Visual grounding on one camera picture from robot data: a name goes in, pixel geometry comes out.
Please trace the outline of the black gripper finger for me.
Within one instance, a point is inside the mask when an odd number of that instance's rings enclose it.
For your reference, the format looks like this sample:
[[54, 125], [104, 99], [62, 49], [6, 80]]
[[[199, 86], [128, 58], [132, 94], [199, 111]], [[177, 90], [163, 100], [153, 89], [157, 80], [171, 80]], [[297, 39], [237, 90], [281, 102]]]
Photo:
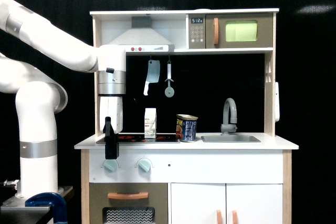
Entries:
[[105, 142], [105, 159], [117, 159], [119, 157], [119, 142], [118, 134], [115, 134], [111, 125], [111, 117], [105, 117], [103, 127], [104, 142]]

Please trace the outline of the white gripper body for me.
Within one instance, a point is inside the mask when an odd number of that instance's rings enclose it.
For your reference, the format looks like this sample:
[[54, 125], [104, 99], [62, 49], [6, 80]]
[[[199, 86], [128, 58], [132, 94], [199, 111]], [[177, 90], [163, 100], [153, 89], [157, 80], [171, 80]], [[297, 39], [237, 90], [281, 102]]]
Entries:
[[110, 117], [114, 133], [120, 133], [123, 129], [122, 97], [100, 97], [99, 119], [101, 132], [103, 132], [106, 117]]

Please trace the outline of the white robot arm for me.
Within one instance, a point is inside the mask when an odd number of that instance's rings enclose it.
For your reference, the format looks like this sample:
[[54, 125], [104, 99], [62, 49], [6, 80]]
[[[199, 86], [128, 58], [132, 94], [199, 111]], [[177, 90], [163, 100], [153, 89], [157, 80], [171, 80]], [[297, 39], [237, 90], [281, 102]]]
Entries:
[[[87, 45], [14, 0], [1, 0], [1, 30], [71, 70], [97, 73], [100, 130], [109, 139], [122, 131], [124, 47]], [[1, 56], [1, 91], [16, 95], [21, 196], [55, 193], [58, 190], [55, 114], [67, 105], [65, 89], [34, 66]]]

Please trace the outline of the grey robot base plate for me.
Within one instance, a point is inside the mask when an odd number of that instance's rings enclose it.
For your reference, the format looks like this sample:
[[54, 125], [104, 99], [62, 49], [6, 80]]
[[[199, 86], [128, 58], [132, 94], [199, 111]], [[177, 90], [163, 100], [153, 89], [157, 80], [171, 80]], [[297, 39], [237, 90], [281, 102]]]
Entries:
[[[59, 187], [56, 193], [67, 204], [74, 196], [74, 189], [72, 186]], [[27, 199], [18, 193], [18, 186], [1, 185], [1, 223], [54, 223], [51, 207], [25, 207]]]

